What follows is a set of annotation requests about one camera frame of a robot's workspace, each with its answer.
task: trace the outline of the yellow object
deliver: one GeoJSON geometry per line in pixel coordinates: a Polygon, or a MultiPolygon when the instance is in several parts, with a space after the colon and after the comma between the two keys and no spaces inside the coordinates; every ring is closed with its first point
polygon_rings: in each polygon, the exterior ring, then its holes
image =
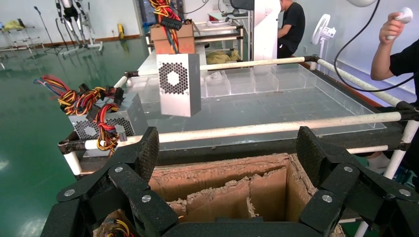
{"type": "Polygon", "coordinates": [[[234,50],[231,56],[228,56],[223,51],[211,52],[207,55],[207,64],[223,64],[230,61],[240,60],[239,52],[234,50]]]}
{"type": "Polygon", "coordinates": [[[123,40],[125,37],[125,32],[124,32],[124,27],[122,26],[122,24],[118,24],[118,37],[120,40],[123,40]]]}
{"type": "Polygon", "coordinates": [[[2,31],[18,30],[23,29],[23,27],[17,21],[9,21],[4,25],[2,31]]]}

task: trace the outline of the cardboard box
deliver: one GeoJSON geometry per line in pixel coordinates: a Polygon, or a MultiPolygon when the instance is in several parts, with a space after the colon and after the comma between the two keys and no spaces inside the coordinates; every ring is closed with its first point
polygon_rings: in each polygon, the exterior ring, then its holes
{"type": "MultiPolygon", "coordinates": [[[[151,28],[150,34],[156,54],[174,54],[173,48],[162,27],[151,28]]],[[[183,25],[182,28],[177,31],[177,38],[179,41],[179,53],[195,53],[195,38],[192,24],[183,25]]]]}
{"type": "MultiPolygon", "coordinates": [[[[180,222],[216,218],[297,222],[317,189],[296,155],[157,167],[149,182],[180,222]]],[[[334,237],[343,237],[338,225],[334,237]]]]}

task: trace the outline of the white handheld device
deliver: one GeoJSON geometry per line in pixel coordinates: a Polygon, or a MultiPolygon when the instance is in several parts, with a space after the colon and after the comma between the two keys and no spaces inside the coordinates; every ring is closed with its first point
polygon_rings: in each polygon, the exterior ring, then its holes
{"type": "MultiPolygon", "coordinates": [[[[400,15],[398,17],[396,17],[395,20],[400,21],[403,24],[408,24],[412,21],[413,19],[413,12],[410,8],[408,7],[403,7],[400,10],[400,15]]],[[[394,38],[396,38],[395,36],[387,36],[387,40],[394,40],[394,38]]]]}

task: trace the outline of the power supply fan grille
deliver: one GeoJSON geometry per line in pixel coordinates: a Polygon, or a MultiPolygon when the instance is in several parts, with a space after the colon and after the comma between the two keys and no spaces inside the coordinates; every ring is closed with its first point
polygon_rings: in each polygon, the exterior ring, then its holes
{"type": "Polygon", "coordinates": [[[160,88],[164,94],[184,94],[189,88],[188,70],[182,63],[163,63],[159,68],[160,88]]]}
{"type": "MultiPolygon", "coordinates": [[[[134,136],[134,130],[132,129],[131,122],[125,118],[109,118],[106,119],[109,125],[119,125],[124,127],[127,136],[134,136]]],[[[99,135],[99,129],[97,124],[88,120],[74,121],[74,128],[76,129],[77,135],[80,139],[97,139],[99,135]]]]}

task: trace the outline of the computer power supply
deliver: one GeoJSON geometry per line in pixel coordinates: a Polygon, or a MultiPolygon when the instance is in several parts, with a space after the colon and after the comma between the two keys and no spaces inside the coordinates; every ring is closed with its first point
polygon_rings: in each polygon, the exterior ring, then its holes
{"type": "MultiPolygon", "coordinates": [[[[102,107],[105,102],[98,101],[96,105],[102,107]]],[[[80,139],[97,139],[99,135],[97,124],[87,120],[86,116],[73,115],[68,118],[80,139]]],[[[118,134],[125,136],[143,135],[148,128],[138,93],[124,94],[124,100],[118,111],[106,114],[105,120],[109,125],[115,126],[118,134]]]]}
{"type": "Polygon", "coordinates": [[[191,117],[201,110],[199,54],[159,54],[162,115],[191,117]]]}

